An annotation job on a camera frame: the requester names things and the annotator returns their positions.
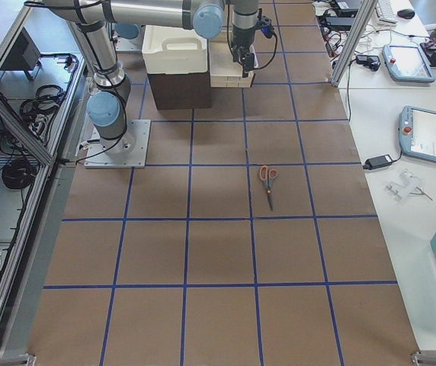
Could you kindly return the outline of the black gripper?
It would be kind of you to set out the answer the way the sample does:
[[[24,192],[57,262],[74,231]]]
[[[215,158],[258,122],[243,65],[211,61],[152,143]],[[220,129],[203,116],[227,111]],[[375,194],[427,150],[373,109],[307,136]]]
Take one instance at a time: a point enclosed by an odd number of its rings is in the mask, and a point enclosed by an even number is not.
[[[232,28],[231,53],[234,63],[241,63],[242,72],[249,73],[254,70],[254,53],[251,53],[250,47],[255,39],[255,28],[242,29],[239,27]]]

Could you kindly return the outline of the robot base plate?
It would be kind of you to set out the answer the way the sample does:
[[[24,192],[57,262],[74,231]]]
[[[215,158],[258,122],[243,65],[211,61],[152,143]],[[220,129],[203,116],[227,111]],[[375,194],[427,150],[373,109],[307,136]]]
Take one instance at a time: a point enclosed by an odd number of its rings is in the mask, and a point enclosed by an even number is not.
[[[148,151],[151,120],[131,120],[121,141],[113,148],[103,140],[88,147],[90,157],[84,160],[87,169],[144,168]]]

